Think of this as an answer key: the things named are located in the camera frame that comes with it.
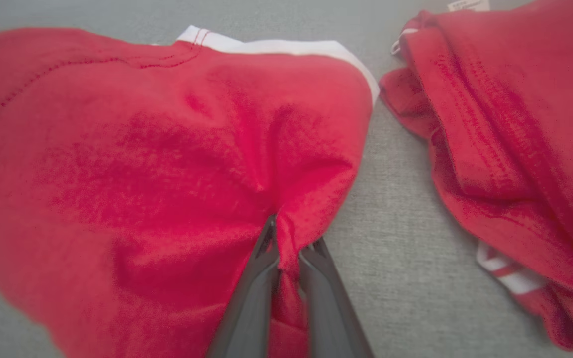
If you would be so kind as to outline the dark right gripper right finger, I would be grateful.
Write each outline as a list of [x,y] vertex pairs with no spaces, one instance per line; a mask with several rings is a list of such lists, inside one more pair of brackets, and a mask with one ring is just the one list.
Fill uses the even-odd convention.
[[299,252],[312,358],[373,358],[359,318],[323,238]]

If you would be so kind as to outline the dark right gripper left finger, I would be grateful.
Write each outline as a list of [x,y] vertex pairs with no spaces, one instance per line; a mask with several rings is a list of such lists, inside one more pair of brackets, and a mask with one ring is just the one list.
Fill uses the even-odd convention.
[[278,263],[276,217],[270,215],[227,304],[207,358],[266,358]]

